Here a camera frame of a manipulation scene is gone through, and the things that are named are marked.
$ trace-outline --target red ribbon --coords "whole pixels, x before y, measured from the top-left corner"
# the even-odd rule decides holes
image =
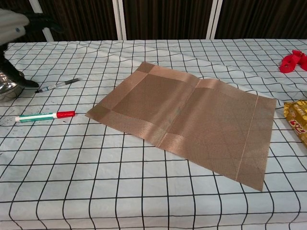
[[[283,58],[279,70],[281,73],[290,73],[297,64],[307,71],[307,56],[300,50],[292,50],[292,54]]]

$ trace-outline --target snack package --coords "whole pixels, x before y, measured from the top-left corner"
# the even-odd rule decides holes
[[[307,101],[285,102],[283,115],[307,147]]]

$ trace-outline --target brown curtain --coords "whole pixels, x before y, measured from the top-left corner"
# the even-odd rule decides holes
[[[128,40],[206,37],[212,0],[123,0],[123,4]]]
[[[13,10],[16,13],[33,12],[29,0],[0,0],[0,8]],[[14,42],[45,42],[45,36],[42,31],[35,31],[26,34]]]
[[[216,39],[307,38],[307,0],[224,0]]]
[[[65,32],[55,41],[117,40],[112,0],[39,0],[45,14]]]

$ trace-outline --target table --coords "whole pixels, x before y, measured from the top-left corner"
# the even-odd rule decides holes
[[[307,72],[278,71],[306,40],[146,40],[14,43],[6,57],[41,86],[0,107],[0,229],[301,230],[307,227],[307,149],[283,117],[306,99]],[[218,78],[278,99],[263,192],[84,114],[142,61]],[[21,114],[74,118],[15,123]]]

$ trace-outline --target marker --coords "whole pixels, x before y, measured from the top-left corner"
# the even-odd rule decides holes
[[[71,79],[71,80],[67,80],[67,81],[64,81],[64,82],[61,82],[61,83],[58,83],[58,84],[55,84],[55,85],[50,85],[50,86],[47,86],[47,87],[43,87],[39,90],[36,90],[35,93],[38,93],[38,92],[46,92],[46,91],[49,91],[49,90],[52,90],[52,89],[55,89],[55,88],[58,88],[58,87],[61,87],[61,86],[64,86],[64,85],[68,85],[68,84],[72,84],[76,81],[80,81],[81,78],[75,78],[75,79]]]
[[[72,116],[75,116],[75,111],[21,115],[21,116],[15,117],[15,121],[16,122],[41,121],[41,120],[50,120],[50,119],[56,119],[56,118],[66,118],[66,117],[72,117]]]

